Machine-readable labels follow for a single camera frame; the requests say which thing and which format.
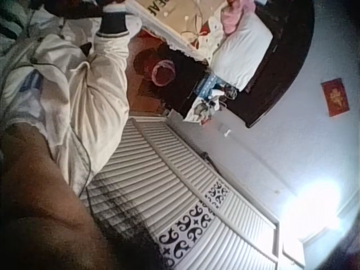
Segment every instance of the person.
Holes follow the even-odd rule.
[[[129,222],[125,237],[78,197],[128,119],[124,2],[103,1],[102,13],[89,56],[49,33],[18,39],[1,57],[2,269],[167,268],[144,223]]]

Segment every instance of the clothing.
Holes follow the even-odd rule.
[[[18,40],[0,58],[1,78],[5,78],[1,85],[1,128],[14,123],[37,127],[76,194],[114,153],[128,119],[125,69],[130,37],[127,30],[113,35],[107,29],[103,25],[104,33],[95,36],[94,52],[89,57],[62,34],[47,34]],[[39,93],[42,121],[11,114],[21,86],[34,72],[43,77]]]

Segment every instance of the red decoration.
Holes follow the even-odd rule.
[[[341,79],[324,82],[321,86],[324,90],[330,117],[350,110],[347,94]]]

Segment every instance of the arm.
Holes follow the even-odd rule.
[[[108,19],[104,15],[85,78],[87,87],[81,94],[85,116],[76,116],[80,134],[88,137],[87,148],[94,151],[93,156],[101,156],[103,148],[109,148],[108,143],[104,146],[100,142],[106,142],[109,134],[117,136],[111,132],[121,133],[119,127],[127,120],[124,70],[129,38],[123,16],[117,18],[123,22],[119,31],[106,23],[113,15]],[[74,263],[81,264],[81,269],[110,269],[113,261],[107,242],[66,184],[38,130],[16,124],[1,134],[0,146],[5,158],[0,260],[21,269],[67,269],[64,264],[75,269]]]
[[[125,5],[104,8],[101,27],[95,36],[94,53],[85,75],[85,87],[74,102],[75,132],[87,149],[97,173],[120,143],[128,120],[127,79],[129,34]]]

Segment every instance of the white closet door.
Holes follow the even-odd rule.
[[[118,149],[88,186],[93,211],[121,227],[107,209],[104,186],[111,198],[121,195],[137,207],[176,269],[276,266],[275,225],[163,122],[129,120]],[[86,194],[82,200],[88,206]]]

